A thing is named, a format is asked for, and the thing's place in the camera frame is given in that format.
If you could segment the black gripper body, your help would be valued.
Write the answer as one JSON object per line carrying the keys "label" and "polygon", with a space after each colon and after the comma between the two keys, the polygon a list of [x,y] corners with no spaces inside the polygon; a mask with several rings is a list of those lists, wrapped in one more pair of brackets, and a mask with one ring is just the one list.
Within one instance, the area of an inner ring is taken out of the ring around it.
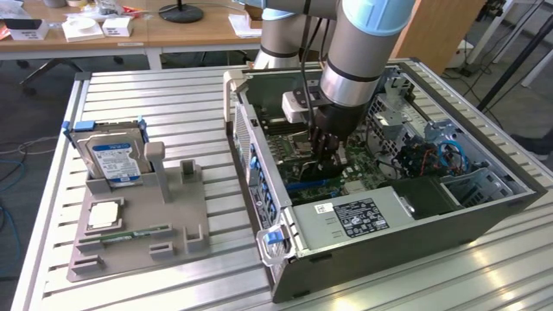
{"label": "black gripper body", "polygon": [[364,105],[355,107],[339,104],[319,106],[315,113],[315,138],[331,135],[340,141],[347,140],[358,128],[363,116]]}

